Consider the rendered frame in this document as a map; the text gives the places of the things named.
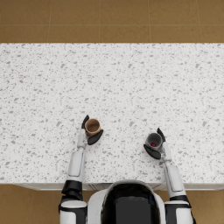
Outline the grey cup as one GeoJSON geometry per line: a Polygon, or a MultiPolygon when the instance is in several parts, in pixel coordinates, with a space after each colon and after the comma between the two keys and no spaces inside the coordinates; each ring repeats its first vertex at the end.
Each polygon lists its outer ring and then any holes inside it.
{"type": "Polygon", "coordinates": [[[151,133],[147,136],[145,144],[153,150],[158,150],[162,145],[163,139],[158,133],[151,133]]]}

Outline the brown cup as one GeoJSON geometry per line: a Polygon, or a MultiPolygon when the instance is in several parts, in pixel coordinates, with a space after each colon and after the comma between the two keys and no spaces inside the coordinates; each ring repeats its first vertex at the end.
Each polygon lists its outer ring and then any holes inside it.
{"type": "Polygon", "coordinates": [[[86,129],[87,135],[89,137],[92,137],[100,132],[101,126],[98,120],[89,119],[85,123],[85,129],[86,129]]]}

